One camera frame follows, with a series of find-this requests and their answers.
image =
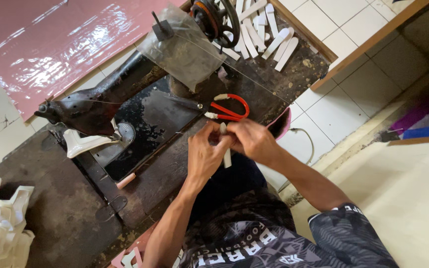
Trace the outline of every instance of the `pink vinyl sheet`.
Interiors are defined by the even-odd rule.
[[[151,11],[167,2],[0,0],[0,85],[26,121],[45,99],[150,31]]]

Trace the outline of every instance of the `red-handled scissors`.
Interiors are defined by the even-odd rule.
[[[196,102],[193,100],[186,100],[186,99],[177,98],[177,97],[170,97],[170,96],[165,96],[165,98],[176,101],[176,102],[180,103],[181,105],[183,105],[187,108],[203,111],[205,113],[206,117],[209,117],[212,119],[219,118],[219,119],[226,119],[226,120],[231,120],[231,121],[239,121],[243,118],[246,118],[249,115],[249,106],[247,105],[246,101],[243,98],[241,98],[240,96],[235,95],[235,94],[219,94],[218,96],[214,97],[214,101],[212,101],[210,104],[212,107],[215,107],[218,110],[225,112],[229,115],[210,113],[210,112],[208,112],[208,108],[209,108],[208,105],[202,104],[202,103],[199,103],[199,102]],[[222,107],[222,106],[215,103],[215,101],[226,100],[226,99],[235,99],[235,100],[239,101],[244,106],[246,112],[243,115],[240,115],[240,114],[237,114],[233,111],[230,111],[230,110],[226,109],[225,107]]]

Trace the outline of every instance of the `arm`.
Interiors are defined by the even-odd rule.
[[[299,193],[319,211],[331,210],[351,202],[330,180],[281,148],[266,127],[244,119],[239,123],[230,123],[228,131],[237,137],[232,149],[286,176]]]
[[[230,136],[222,136],[217,146],[211,146],[208,137],[218,131],[218,124],[208,122],[195,136],[188,138],[188,176],[148,240],[144,267],[171,267],[175,262],[195,198],[218,169],[232,143]]]

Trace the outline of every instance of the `black printed t-shirt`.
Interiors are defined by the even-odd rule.
[[[308,219],[313,244],[267,189],[244,193],[187,231],[180,267],[398,267],[354,204]]]

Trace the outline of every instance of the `pile of white scraps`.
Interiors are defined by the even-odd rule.
[[[0,268],[26,266],[34,234],[24,230],[24,216],[33,189],[31,186],[19,186],[11,199],[0,200]]]
[[[243,58],[246,60],[250,57],[256,58],[259,52],[262,53],[262,58],[267,59],[277,49],[274,55],[274,60],[277,63],[276,70],[281,71],[287,63],[289,57],[294,52],[299,40],[294,36],[294,29],[292,27],[278,30],[276,18],[274,16],[274,7],[268,4],[267,0],[237,0],[232,1],[236,5],[236,13],[241,24],[241,34],[238,44],[235,46],[235,51],[223,48],[223,52],[235,59],[236,61],[240,56],[236,52],[241,52]],[[219,2],[220,9],[224,9],[223,3]],[[273,41],[266,47],[265,42],[270,40],[268,33],[265,33],[265,27],[271,27]],[[231,21],[227,20],[228,26],[232,26]],[[230,40],[233,39],[233,34],[225,32]],[[221,47],[212,42],[218,49]]]

